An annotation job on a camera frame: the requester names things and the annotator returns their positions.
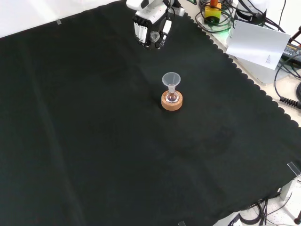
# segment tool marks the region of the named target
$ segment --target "black cable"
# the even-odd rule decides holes
[[[299,101],[301,101],[301,82],[299,83],[297,90],[296,90],[296,96]]]
[[[195,20],[196,20],[197,24],[199,25],[199,27],[202,28],[204,31],[206,31],[208,33],[221,33],[221,32],[228,31],[231,28],[231,25],[229,25],[229,24],[231,24],[232,21],[233,21],[233,16],[231,14],[233,13],[234,10],[230,11],[230,9],[228,7],[228,4],[226,4],[226,3],[222,3],[222,5],[225,5],[228,12],[226,10],[222,9],[222,8],[211,6],[209,3],[204,3],[203,1],[200,1],[199,2],[200,12],[198,14],[196,14],[196,17],[195,17]],[[205,10],[206,6],[210,6],[212,8],[216,8],[216,9],[220,10],[222,12],[222,15],[227,16],[226,19],[221,21],[221,22],[218,22],[218,23],[212,23],[211,21],[208,21],[205,18],[205,16],[203,15],[203,11]],[[201,15],[203,17],[204,21],[208,22],[211,26],[218,26],[218,27],[222,27],[222,26],[226,26],[226,25],[229,25],[229,26],[226,29],[221,29],[221,30],[218,30],[218,31],[210,31],[198,21],[198,15]]]
[[[280,209],[282,209],[287,203],[288,203],[288,201],[291,199],[291,197],[292,197],[292,194],[293,193],[291,193],[291,195],[290,195],[290,197],[286,200],[286,202],[283,204],[283,206],[282,207],[280,207],[279,209],[277,209],[277,210],[275,210],[275,211],[273,211],[273,212],[271,212],[271,213],[269,213],[269,214],[267,214],[267,216],[268,215],[270,215],[270,214],[272,214],[272,213],[275,213],[275,212],[277,212],[278,210],[280,210]]]
[[[267,225],[268,202],[269,202],[269,200],[267,199],[267,200],[266,200],[267,205],[266,205],[266,207],[265,207],[265,222],[264,222],[265,225]]]
[[[288,102],[286,102],[287,99],[284,98],[284,97],[282,97],[282,96],[278,93],[277,88],[276,88],[276,78],[277,78],[277,75],[278,75],[279,71],[281,70],[281,68],[282,68],[285,64],[287,64],[287,62],[289,62],[291,59],[293,59],[293,58],[295,58],[295,57],[297,57],[297,56],[300,56],[300,55],[301,55],[301,53],[299,53],[299,54],[297,54],[297,55],[295,55],[295,56],[292,56],[292,57],[288,58],[284,63],[280,62],[281,66],[278,68],[278,70],[277,70],[277,72],[276,72],[276,75],[275,75],[275,79],[274,79],[274,88],[275,88],[275,91],[276,91],[277,95],[280,97],[280,101],[284,100],[284,103],[290,104],[290,105],[294,105],[295,107],[298,107],[298,106],[296,105],[297,103],[292,103],[292,102],[288,103]]]
[[[256,9],[259,12],[261,12],[262,15],[264,14],[261,10],[259,10],[258,8],[256,8],[255,5],[253,5],[253,3],[250,0],[248,0],[248,2],[253,6],[254,9]]]
[[[244,223],[244,224],[246,224],[246,225],[255,225],[255,224],[257,224],[257,223],[260,221],[261,216],[262,216],[262,211],[263,211],[263,210],[262,210],[262,207],[261,207],[261,205],[260,205],[259,202],[257,202],[256,206],[257,206],[258,209],[259,209],[259,214],[258,214],[258,216],[257,216],[255,219],[253,219],[253,220],[247,220],[247,219],[244,219],[244,218],[239,214],[239,219],[240,219],[240,221],[241,221],[242,223]]]
[[[295,69],[295,67],[293,66],[293,63],[291,63],[291,68],[297,74],[297,76],[301,79],[301,76],[299,75],[299,73],[297,72],[297,70]]]
[[[283,5],[282,11],[281,11],[281,15],[280,15],[280,19],[279,19],[279,27],[280,27],[281,18],[282,18],[282,14],[283,14],[283,11],[284,11],[284,8],[285,8],[285,5],[286,5],[286,0],[284,0],[284,5]]]

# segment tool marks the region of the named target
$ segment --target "white wall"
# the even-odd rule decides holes
[[[117,0],[0,0],[0,37]]]

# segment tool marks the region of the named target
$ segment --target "yellow device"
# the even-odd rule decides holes
[[[222,11],[220,10],[222,8],[222,4],[221,3],[217,3],[217,5],[215,6],[217,8],[212,8],[210,6],[206,6],[205,7],[205,23],[209,24],[209,23],[218,23],[220,21],[221,18],[221,14]]]

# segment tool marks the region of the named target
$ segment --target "white table surface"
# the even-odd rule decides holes
[[[288,7],[294,7],[294,4],[292,3],[292,1],[295,1],[295,0],[287,0],[287,6],[286,6],[285,10],[288,10]],[[195,6],[195,5],[191,4],[187,0],[179,0],[179,2],[185,8],[188,15],[195,21],[195,16],[199,12],[198,6]],[[285,12],[285,10],[284,10],[284,14],[282,16],[283,21],[287,21],[289,19],[289,13],[291,12],[289,10],[288,10],[288,12]],[[294,33],[297,32],[299,26],[301,25],[301,24],[297,25],[298,21],[300,23],[301,20],[300,19],[296,20],[295,23],[292,26],[289,27],[289,29],[287,29],[283,25],[281,27],[287,33],[289,33],[289,31],[290,31],[292,34],[294,34]],[[207,34],[210,36],[210,38],[214,41],[214,43],[220,49],[222,49],[224,52],[226,52],[226,48],[212,34],[209,34],[209,33],[207,33]],[[237,64],[238,68],[240,68],[243,71],[243,73],[248,75],[249,79],[252,79],[255,84],[259,85],[260,88],[267,93],[268,96],[271,96],[273,98],[273,100],[279,104],[279,107],[283,108],[285,113],[290,115],[291,119],[296,121],[299,124],[299,127],[301,127],[301,110],[296,109],[296,108],[292,108],[290,106],[287,106],[287,105],[281,103],[279,101],[278,95],[275,92],[273,84],[270,84],[270,85],[267,85],[267,86],[263,86],[263,85],[259,84],[257,82],[257,80],[251,76],[251,74],[242,66],[242,64],[236,58],[234,58],[234,57],[231,57],[231,58],[234,60],[234,63]],[[280,95],[283,96],[283,97],[293,99],[293,100],[298,100],[297,96],[296,96],[296,89],[297,89],[297,86],[299,85],[300,82],[301,82],[301,80],[298,80],[298,79],[294,78],[293,76],[288,76],[286,78],[283,78],[283,79],[277,81],[277,90],[280,93]]]

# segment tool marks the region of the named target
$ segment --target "white paper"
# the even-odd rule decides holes
[[[274,70],[290,35],[242,21],[234,23],[226,53]]]

